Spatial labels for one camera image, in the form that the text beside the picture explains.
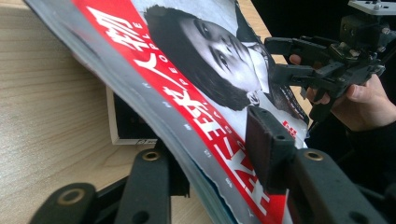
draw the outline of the wooden table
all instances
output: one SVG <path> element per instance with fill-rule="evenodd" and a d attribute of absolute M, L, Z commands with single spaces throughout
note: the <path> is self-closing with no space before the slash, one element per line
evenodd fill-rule
<path fill-rule="evenodd" d="M 258 35 L 269 35 L 240 0 Z M 102 189 L 151 146 L 113 146 L 105 85 L 22 2 L 0 0 L 0 223 L 27 223 L 58 188 Z M 172 199 L 173 223 L 210 223 L 199 200 Z"/>

